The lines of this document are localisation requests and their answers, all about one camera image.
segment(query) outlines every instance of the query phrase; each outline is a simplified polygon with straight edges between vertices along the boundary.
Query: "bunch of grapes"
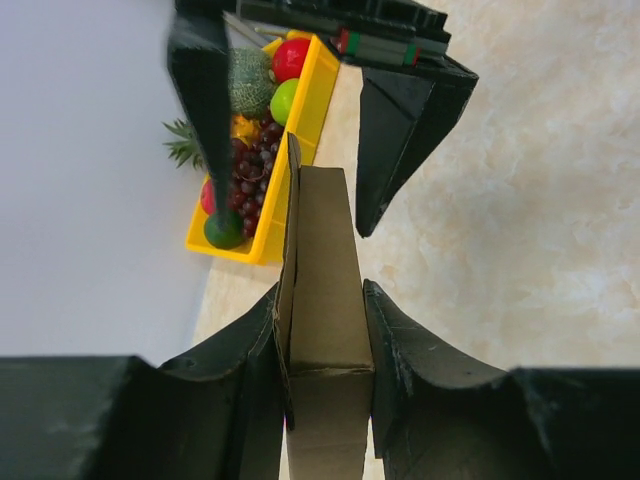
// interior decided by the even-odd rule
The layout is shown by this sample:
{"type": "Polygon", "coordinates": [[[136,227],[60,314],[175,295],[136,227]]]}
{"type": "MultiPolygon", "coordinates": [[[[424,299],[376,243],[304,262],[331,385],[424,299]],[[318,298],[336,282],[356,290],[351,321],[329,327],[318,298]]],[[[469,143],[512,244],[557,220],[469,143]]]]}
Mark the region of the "bunch of grapes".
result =
{"type": "Polygon", "coordinates": [[[260,120],[260,136],[248,147],[238,138],[231,139],[234,161],[229,207],[244,218],[245,238],[253,238],[258,228],[262,205],[280,147],[284,128],[267,112],[260,120]]]}

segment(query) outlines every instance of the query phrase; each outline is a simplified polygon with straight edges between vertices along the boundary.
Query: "fruit basket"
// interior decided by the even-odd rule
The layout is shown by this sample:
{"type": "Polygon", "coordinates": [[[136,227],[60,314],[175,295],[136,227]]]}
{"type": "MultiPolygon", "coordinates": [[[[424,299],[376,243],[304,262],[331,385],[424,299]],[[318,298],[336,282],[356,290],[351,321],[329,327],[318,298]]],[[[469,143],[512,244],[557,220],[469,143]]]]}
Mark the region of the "fruit basket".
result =
{"type": "MultiPolygon", "coordinates": [[[[296,36],[310,38],[311,42],[284,128],[284,135],[273,163],[273,172],[265,192],[255,236],[231,250],[213,247],[204,234],[204,224],[208,215],[202,208],[201,202],[197,201],[187,232],[186,248],[188,250],[256,265],[282,262],[289,199],[287,132],[296,135],[300,142],[302,164],[313,164],[340,68],[340,62],[316,36],[292,31],[287,34],[287,40],[296,36]]],[[[273,56],[282,42],[282,39],[278,39],[263,50],[273,56]]]]}

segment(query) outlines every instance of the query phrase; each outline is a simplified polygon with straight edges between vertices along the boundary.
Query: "lime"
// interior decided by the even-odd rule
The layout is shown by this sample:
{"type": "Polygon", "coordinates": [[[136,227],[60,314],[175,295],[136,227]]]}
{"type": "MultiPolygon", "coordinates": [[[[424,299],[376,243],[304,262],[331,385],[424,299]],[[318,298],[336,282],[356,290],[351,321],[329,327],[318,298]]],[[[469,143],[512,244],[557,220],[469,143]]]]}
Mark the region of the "lime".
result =
{"type": "Polygon", "coordinates": [[[204,236],[214,247],[229,250],[245,241],[242,227],[242,217],[237,212],[229,212],[227,223],[223,228],[220,228],[218,226],[218,211],[215,211],[204,222],[204,236]]]}
{"type": "Polygon", "coordinates": [[[271,116],[283,127],[287,124],[293,99],[296,96],[298,79],[292,78],[282,83],[271,98],[271,116]]]}

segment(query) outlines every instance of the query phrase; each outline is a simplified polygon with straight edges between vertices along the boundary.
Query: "green marking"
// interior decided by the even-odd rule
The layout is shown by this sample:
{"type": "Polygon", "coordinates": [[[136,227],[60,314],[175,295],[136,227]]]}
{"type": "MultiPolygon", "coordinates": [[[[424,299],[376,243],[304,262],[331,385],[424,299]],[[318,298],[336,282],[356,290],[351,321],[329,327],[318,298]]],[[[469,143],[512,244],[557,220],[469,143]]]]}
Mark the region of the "green marking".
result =
{"type": "Polygon", "coordinates": [[[360,34],[349,32],[349,41],[347,42],[348,55],[355,55],[358,51],[358,45],[360,44],[360,34]]]}
{"type": "Polygon", "coordinates": [[[405,65],[413,64],[413,59],[416,58],[417,49],[418,47],[416,47],[413,44],[410,44],[409,46],[407,46],[407,52],[404,54],[404,62],[403,62],[405,65]]]}

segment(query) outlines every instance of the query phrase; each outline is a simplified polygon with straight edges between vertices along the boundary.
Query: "pineapple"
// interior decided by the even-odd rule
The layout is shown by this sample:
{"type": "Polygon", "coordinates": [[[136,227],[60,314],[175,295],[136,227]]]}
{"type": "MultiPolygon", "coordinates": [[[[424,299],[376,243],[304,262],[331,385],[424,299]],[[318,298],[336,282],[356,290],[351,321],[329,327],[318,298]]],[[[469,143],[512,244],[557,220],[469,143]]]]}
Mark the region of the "pineapple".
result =
{"type": "Polygon", "coordinates": [[[196,170],[204,170],[204,158],[200,152],[200,146],[196,141],[191,125],[181,119],[174,120],[172,125],[162,122],[162,124],[171,133],[178,137],[178,140],[166,142],[164,145],[169,147],[169,158],[178,162],[176,168],[191,161],[191,165],[196,170]]]}

